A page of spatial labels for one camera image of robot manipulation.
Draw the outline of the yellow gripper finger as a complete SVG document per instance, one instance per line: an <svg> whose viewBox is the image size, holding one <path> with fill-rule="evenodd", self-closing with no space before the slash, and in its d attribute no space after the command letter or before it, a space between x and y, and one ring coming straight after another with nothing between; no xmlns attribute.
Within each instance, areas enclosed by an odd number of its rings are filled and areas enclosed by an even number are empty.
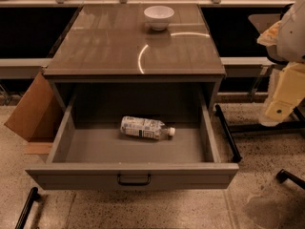
<svg viewBox="0 0 305 229"><path fill-rule="evenodd" d="M283 122L305 98L305 64L289 62L276 72L275 86L264 116L269 123Z"/></svg>
<svg viewBox="0 0 305 229"><path fill-rule="evenodd" d="M256 42L260 45L269 47L277 44L280 21L275 22L267 30L259 35Z"/></svg>

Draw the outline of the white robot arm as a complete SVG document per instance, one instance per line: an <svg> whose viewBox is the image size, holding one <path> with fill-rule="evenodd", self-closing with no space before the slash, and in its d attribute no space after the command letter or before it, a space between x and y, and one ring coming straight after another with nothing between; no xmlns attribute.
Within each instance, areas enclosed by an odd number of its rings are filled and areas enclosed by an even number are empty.
<svg viewBox="0 0 305 229"><path fill-rule="evenodd" d="M277 55L288 62L281 71L272 72L259 115L260 124L273 127L305 98L305 0L296 0L280 21L259 35L257 43L275 46Z"/></svg>

